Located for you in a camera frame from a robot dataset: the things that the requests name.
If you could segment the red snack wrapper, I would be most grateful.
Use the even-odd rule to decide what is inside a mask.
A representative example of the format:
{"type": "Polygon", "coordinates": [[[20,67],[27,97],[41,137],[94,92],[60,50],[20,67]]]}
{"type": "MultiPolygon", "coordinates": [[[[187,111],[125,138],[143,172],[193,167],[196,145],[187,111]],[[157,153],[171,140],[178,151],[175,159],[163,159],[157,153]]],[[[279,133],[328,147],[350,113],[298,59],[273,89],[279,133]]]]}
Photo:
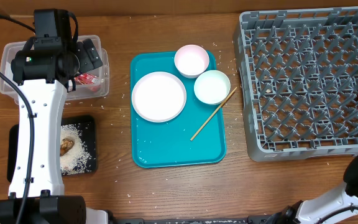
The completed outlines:
{"type": "Polygon", "coordinates": [[[98,77],[89,73],[82,73],[75,77],[75,82],[79,85],[91,85],[98,82],[98,77]]]}

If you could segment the large white plate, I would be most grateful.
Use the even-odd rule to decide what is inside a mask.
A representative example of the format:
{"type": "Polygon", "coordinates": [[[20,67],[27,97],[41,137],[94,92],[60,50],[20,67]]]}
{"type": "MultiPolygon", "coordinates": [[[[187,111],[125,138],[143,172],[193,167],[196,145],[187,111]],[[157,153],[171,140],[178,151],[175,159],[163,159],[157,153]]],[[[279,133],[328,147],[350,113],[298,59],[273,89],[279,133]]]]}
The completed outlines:
{"type": "Polygon", "coordinates": [[[186,88],[168,72],[152,72],[136,82],[131,93],[135,112],[143,119],[162,123],[176,118],[186,104],[186,88]]]}

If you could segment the brown nut cluster snack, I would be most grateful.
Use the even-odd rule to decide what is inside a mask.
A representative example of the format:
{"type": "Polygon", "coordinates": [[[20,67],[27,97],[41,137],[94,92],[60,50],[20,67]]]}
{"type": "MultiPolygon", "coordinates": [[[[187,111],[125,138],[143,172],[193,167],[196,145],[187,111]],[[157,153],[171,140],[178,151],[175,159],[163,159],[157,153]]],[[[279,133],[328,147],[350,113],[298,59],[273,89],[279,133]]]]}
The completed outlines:
{"type": "Polygon", "coordinates": [[[74,144],[74,141],[71,139],[63,139],[60,145],[60,156],[65,155],[74,146],[74,144]]]}

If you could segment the pink white bowl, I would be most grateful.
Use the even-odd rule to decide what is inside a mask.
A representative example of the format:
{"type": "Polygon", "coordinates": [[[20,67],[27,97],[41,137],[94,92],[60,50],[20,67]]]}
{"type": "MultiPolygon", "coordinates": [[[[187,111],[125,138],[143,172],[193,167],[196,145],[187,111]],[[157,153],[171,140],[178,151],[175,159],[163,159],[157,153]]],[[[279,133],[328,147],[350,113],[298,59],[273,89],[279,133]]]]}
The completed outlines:
{"type": "Polygon", "coordinates": [[[197,78],[209,66],[209,55],[199,45],[185,45],[175,53],[174,64],[184,77],[197,78]]]}

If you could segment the wooden chopstick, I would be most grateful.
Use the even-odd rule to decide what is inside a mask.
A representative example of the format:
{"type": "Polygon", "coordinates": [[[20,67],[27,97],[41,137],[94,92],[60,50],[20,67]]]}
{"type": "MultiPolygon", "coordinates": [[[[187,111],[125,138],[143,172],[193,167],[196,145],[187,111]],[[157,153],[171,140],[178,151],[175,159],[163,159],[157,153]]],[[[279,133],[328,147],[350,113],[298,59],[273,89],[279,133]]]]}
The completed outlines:
{"type": "Polygon", "coordinates": [[[221,102],[221,104],[213,111],[213,113],[207,118],[207,120],[200,126],[200,128],[197,130],[197,132],[194,133],[194,135],[191,137],[190,141],[193,141],[197,135],[203,130],[203,128],[210,122],[210,120],[215,116],[215,114],[229,101],[229,99],[233,96],[233,94],[236,92],[237,87],[233,89],[233,91],[228,94],[228,96],[221,102]]]}

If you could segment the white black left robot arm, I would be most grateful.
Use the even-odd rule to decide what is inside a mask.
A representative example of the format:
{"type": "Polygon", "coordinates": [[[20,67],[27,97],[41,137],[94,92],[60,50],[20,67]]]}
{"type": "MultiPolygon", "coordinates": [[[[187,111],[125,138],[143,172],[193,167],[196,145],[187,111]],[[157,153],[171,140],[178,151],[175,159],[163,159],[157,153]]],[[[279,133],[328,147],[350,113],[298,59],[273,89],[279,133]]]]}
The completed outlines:
{"type": "Polygon", "coordinates": [[[11,61],[19,95],[19,133],[15,170],[8,198],[0,200],[0,223],[112,223],[106,210],[85,205],[81,196],[66,196],[60,170],[63,107],[74,76],[101,67],[91,39],[28,40],[11,61]]]}

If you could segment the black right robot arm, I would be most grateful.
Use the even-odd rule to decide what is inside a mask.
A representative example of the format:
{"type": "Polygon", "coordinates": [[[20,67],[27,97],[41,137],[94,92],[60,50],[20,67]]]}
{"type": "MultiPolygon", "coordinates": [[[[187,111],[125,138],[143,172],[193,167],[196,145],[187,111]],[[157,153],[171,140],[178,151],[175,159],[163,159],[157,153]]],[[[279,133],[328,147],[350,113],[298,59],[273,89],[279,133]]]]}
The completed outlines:
{"type": "Polygon", "coordinates": [[[337,223],[358,215],[358,156],[336,188],[312,200],[299,201],[267,219],[267,223],[337,223]]]}

